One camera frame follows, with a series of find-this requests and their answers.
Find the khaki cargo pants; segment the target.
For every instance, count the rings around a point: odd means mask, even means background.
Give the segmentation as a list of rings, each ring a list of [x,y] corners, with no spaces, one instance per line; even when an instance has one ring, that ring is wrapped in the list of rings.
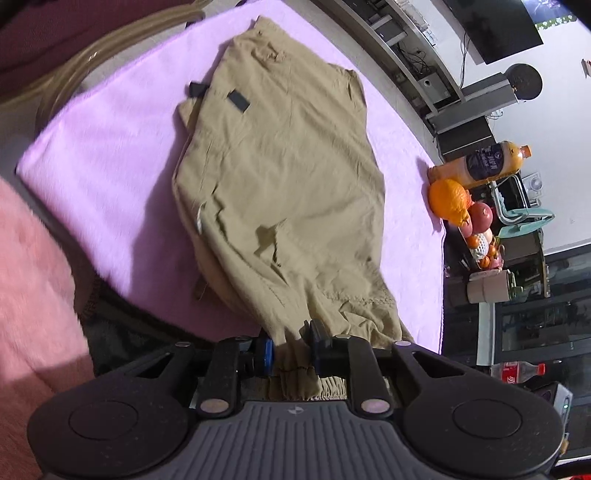
[[[380,270],[385,181],[359,76],[259,17],[177,112],[179,216],[207,285],[276,346],[267,394],[341,398],[311,364],[308,321],[376,348],[410,336]]]

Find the beige paper cup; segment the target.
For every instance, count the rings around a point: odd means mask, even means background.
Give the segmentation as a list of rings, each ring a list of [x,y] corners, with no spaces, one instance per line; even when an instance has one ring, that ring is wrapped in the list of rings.
[[[470,304],[502,303],[510,300],[509,270],[487,270],[473,273],[467,283],[467,298]]]

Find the cola bottle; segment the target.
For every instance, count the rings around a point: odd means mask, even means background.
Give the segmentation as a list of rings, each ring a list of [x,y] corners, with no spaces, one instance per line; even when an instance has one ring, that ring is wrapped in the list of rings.
[[[544,376],[546,364],[531,364],[526,361],[513,361],[495,364],[491,376],[507,384],[523,384],[536,376]]]

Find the fruit tray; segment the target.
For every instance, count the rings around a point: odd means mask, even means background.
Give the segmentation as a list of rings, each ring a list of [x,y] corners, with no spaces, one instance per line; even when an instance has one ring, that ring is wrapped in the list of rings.
[[[459,227],[459,230],[480,270],[503,269],[504,258],[500,240],[493,234],[491,227],[484,233],[474,235],[469,215],[468,222]]]

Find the large orange citrus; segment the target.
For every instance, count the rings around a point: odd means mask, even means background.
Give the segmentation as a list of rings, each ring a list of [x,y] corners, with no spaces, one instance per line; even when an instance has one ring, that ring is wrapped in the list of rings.
[[[452,179],[436,180],[429,186],[428,200],[432,212],[457,227],[469,220],[472,197],[460,183]]]

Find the pink fuzzy sleeve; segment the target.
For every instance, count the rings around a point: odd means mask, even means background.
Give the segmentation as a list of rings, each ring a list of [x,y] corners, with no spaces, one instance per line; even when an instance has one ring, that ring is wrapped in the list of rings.
[[[33,412],[93,377],[63,252],[20,195],[1,184],[1,476],[35,479]]]

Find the red apple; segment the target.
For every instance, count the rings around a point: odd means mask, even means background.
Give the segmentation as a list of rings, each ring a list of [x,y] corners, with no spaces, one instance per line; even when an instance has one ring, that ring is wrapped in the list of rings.
[[[481,234],[487,231],[494,220],[494,214],[490,206],[484,202],[475,202],[468,209],[473,227],[473,234]]]

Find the pink fleece towel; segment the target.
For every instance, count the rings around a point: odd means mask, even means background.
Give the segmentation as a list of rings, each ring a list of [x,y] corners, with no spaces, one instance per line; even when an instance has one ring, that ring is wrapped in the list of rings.
[[[121,297],[157,319],[217,341],[259,332],[197,295],[199,272],[171,177],[185,141],[177,105],[204,82],[226,43],[267,17],[325,61],[353,68],[346,35],[306,1],[252,1],[201,21],[73,98],[17,166]],[[388,100],[363,81],[368,137],[386,184],[381,270],[415,342],[443,339],[445,229],[428,207],[431,160]]]

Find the orange juice bottle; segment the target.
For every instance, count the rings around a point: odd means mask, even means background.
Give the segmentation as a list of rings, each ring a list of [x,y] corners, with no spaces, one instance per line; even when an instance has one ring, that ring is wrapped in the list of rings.
[[[428,170],[431,184],[454,180],[470,190],[519,172],[532,155],[529,145],[502,141]]]

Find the right tower speaker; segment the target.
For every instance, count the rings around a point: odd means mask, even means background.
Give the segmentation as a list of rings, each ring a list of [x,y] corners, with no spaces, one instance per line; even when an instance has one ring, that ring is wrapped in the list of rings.
[[[429,114],[426,121],[439,135],[519,101],[534,100],[542,89],[543,79],[536,68],[525,63],[513,64],[504,73],[463,88],[464,97],[459,102]]]

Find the grey tv stand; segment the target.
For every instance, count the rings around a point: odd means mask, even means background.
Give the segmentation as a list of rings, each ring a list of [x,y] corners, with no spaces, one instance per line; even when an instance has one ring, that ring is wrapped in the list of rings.
[[[421,117],[465,100],[407,1],[324,0],[317,5],[386,72]]]

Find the maroon banquet chair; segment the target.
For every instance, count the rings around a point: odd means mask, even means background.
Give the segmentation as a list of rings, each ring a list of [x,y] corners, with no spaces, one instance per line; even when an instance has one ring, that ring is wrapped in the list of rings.
[[[1,105],[41,98],[47,126],[83,80],[125,49],[205,18],[207,1],[3,1]]]

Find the wall television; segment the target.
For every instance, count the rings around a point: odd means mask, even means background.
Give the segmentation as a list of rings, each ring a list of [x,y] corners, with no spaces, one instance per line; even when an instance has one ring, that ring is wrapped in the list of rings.
[[[444,4],[486,64],[543,44],[521,1],[447,0]]]

